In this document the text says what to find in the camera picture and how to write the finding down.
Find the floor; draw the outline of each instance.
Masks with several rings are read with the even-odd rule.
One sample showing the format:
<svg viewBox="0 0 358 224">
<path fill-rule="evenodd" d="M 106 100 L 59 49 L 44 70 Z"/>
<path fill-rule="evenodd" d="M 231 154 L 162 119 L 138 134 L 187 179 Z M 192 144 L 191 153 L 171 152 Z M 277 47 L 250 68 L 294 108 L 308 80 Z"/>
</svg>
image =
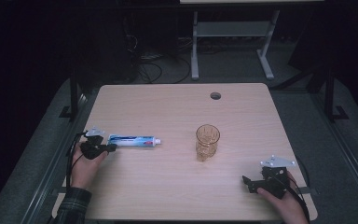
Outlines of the floor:
<svg viewBox="0 0 358 224">
<path fill-rule="evenodd" d="M 180 80 L 262 82 L 272 87 L 299 73 L 287 64 L 296 43 L 274 41 L 267 57 L 275 79 L 267 80 L 255 53 L 261 44 L 262 39 L 220 39 L 204 50 L 200 47 L 198 81 L 189 75 L 188 49 L 176 58 L 158 57 L 141 64 L 139 76 L 130 85 Z M 144 56 L 152 58 L 158 52 L 150 50 Z M 308 81 L 306 77 L 285 90 L 271 91 L 271 96 L 292 148 L 304 163 L 303 175 L 314 189 L 312 198 L 319 215 L 311 223 L 358 223 L 358 106 L 336 80 L 334 105 L 341 105 L 349 119 L 332 123 L 323 112 L 324 89 L 309 94 L 305 91 Z M 69 122 L 59 118 L 62 108 L 70 104 L 69 81 L 62 84 L 0 195 L 0 223 L 48 223 L 65 175 L 65 152 L 74 134 L 83 131 L 97 94 L 98 88 L 87 93 L 79 102 L 76 120 Z"/>
</svg>

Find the wooden table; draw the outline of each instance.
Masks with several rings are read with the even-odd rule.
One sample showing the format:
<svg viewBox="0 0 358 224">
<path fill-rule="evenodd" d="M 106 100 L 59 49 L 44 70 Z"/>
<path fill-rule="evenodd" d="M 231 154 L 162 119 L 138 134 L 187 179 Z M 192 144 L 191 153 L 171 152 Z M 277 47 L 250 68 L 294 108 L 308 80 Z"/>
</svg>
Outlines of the wooden table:
<svg viewBox="0 0 358 224">
<path fill-rule="evenodd" d="M 221 99 L 212 99 L 212 92 Z M 202 124 L 214 125 L 221 134 L 216 154 L 204 162 L 196 155 L 196 130 Z M 116 133 L 154 135 L 162 144 L 109 155 L 91 187 L 86 218 L 280 219 L 241 179 L 262 179 L 260 162 L 272 154 L 296 160 L 264 84 L 104 86 L 86 129 L 93 126 L 106 131 L 104 141 Z M 305 187 L 298 166 L 288 170 Z M 304 198 L 315 219 L 311 197 Z"/>
</svg>

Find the dark background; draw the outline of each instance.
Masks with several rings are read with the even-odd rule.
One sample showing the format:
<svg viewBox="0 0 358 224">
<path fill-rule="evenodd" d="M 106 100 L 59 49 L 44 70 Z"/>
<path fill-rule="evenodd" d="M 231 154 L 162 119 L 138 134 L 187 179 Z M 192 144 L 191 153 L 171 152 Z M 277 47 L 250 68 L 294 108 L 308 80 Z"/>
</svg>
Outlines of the dark background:
<svg viewBox="0 0 358 224">
<path fill-rule="evenodd" d="M 0 191 L 71 73 L 77 74 L 83 91 L 104 83 L 131 83 L 137 59 L 127 52 L 126 32 L 137 35 L 140 45 L 169 53 L 175 53 L 178 36 L 191 36 L 189 11 L 137 12 L 131 14 L 133 23 L 123 23 L 129 12 L 65 9 L 82 3 L 0 0 Z M 299 41 L 291 65 L 300 70 L 329 62 L 358 104 L 358 1 L 327 3 L 313 14 L 301 7 L 282 10 L 274 38 Z M 293 22 L 298 14 L 304 20 Z"/>
</svg>

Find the hand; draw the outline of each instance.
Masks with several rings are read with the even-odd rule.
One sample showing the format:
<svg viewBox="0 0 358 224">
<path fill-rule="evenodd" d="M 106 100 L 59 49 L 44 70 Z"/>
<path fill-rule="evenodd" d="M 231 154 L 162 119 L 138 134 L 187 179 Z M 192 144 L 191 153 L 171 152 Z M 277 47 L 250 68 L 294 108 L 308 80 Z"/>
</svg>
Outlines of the hand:
<svg viewBox="0 0 358 224">
<path fill-rule="evenodd" d="M 72 183 L 71 187 L 79 189 L 89 189 L 92 180 L 98 172 L 101 162 L 106 158 L 107 151 L 101 153 L 94 160 L 89 160 L 85 158 L 80 149 L 80 144 L 77 143 L 75 146 L 75 154 L 72 165 L 75 166 L 72 168 Z"/>
<path fill-rule="evenodd" d="M 287 172 L 287 175 L 289 178 L 294 180 L 290 172 Z M 290 181 L 290 188 L 296 188 L 296 185 L 293 183 L 293 181 Z M 257 193 L 275 207 L 286 224 L 308 224 L 301 205 L 290 192 L 286 192 L 281 199 L 276 198 L 265 189 L 258 188 Z"/>
</svg>

